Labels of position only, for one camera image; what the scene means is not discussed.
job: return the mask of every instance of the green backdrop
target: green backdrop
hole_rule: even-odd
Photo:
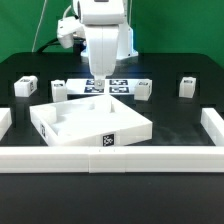
[[[31,51],[43,3],[0,0],[0,61]],[[57,20],[69,3],[48,0],[36,48],[56,37]],[[223,0],[133,0],[132,27],[141,53],[202,53],[224,67]]]

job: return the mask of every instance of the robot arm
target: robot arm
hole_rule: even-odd
[[[119,24],[124,22],[123,0],[79,0],[77,11],[79,20],[68,17],[59,21],[58,39],[68,48],[73,46],[74,32],[85,36],[95,88],[103,89],[106,76],[113,74],[116,65]]]

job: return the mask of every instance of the white foam block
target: white foam block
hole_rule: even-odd
[[[180,83],[179,97],[192,98],[195,91],[196,78],[183,77]]]
[[[152,80],[141,79],[135,86],[134,99],[147,101],[152,93]]]
[[[216,146],[224,146],[224,120],[214,108],[203,108],[201,124]]]
[[[14,83],[15,96],[29,97],[37,89],[36,76],[23,76]]]
[[[12,124],[10,108],[0,108],[0,140]]]
[[[68,99],[64,80],[51,81],[51,90],[54,102],[66,101]]]

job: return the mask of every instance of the black table surface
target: black table surface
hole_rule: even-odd
[[[38,90],[15,97],[13,84],[35,75]],[[192,99],[179,98],[182,77],[197,78]],[[52,80],[92,78],[87,64],[63,53],[19,53],[0,64],[0,107],[13,124],[1,146],[46,146],[30,122],[29,106],[51,103]],[[111,78],[153,80],[149,101],[116,96],[153,122],[142,146],[214,145],[201,109],[223,116],[224,70],[201,54],[141,54]],[[83,96],[70,96],[69,99]],[[224,223],[224,175],[199,173],[1,174],[0,223]]]

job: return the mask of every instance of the white cube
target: white cube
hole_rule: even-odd
[[[12,124],[10,108],[0,108],[0,140]]]
[[[54,102],[66,101],[68,99],[64,80],[51,81],[51,90]]]
[[[15,96],[29,97],[37,89],[36,76],[23,76],[14,83]]]
[[[192,98],[195,91],[196,78],[183,77],[180,83],[179,97]]]
[[[152,93],[152,80],[141,79],[135,86],[134,99],[147,101]]]

